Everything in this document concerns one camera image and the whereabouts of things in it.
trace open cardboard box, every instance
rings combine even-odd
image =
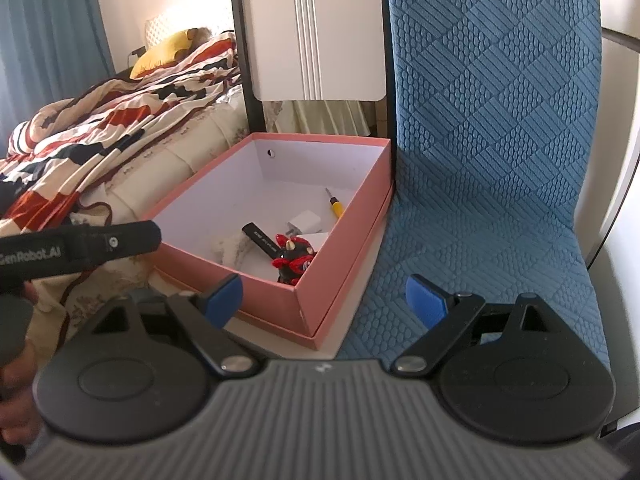
[[[253,134],[219,156],[147,215],[162,231],[152,255],[166,280],[206,290],[232,272],[244,286],[239,317],[317,348],[338,314],[337,298],[353,280],[373,229],[391,198],[390,141],[366,137]],[[339,221],[325,187],[345,206]],[[238,270],[214,260],[215,242],[254,222],[270,237],[304,210],[329,237],[295,286],[258,248]]]

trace yellow pillow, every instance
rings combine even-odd
[[[189,55],[197,33],[197,28],[181,30],[169,36],[163,42],[158,43],[152,49],[147,50],[133,66],[129,77],[138,79],[161,66],[183,60]]]

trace blue chair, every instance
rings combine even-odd
[[[600,88],[599,0],[389,0],[397,192],[339,356],[425,332],[404,286],[539,294],[609,365],[573,230]]]

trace red white and black blanket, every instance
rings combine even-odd
[[[240,84],[226,32],[141,80],[111,79],[20,124],[0,160],[0,237],[63,222],[80,194]]]

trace red and black toy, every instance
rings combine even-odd
[[[276,243],[282,249],[272,262],[280,273],[278,282],[295,286],[317,253],[309,242],[298,236],[288,238],[285,235],[277,235]]]

